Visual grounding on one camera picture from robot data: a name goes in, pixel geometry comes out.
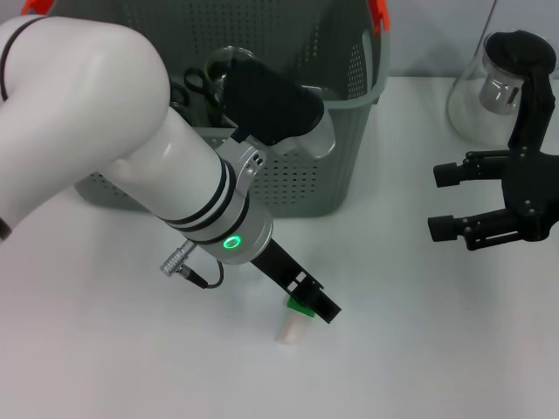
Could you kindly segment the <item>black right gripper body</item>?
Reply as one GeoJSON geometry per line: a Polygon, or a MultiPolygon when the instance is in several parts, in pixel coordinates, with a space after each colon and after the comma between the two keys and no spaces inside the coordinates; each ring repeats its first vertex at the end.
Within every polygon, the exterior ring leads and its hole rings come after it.
{"type": "Polygon", "coordinates": [[[522,240],[542,241],[558,222],[558,156],[511,154],[501,178],[506,207],[517,216],[522,240]]]}

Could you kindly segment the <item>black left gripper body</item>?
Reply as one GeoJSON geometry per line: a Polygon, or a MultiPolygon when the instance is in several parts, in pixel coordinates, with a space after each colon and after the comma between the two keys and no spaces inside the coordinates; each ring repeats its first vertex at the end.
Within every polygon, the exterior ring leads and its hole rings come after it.
{"type": "Polygon", "coordinates": [[[314,287],[317,291],[322,289],[320,283],[273,239],[252,260],[252,264],[289,296],[297,287],[314,287]]]}

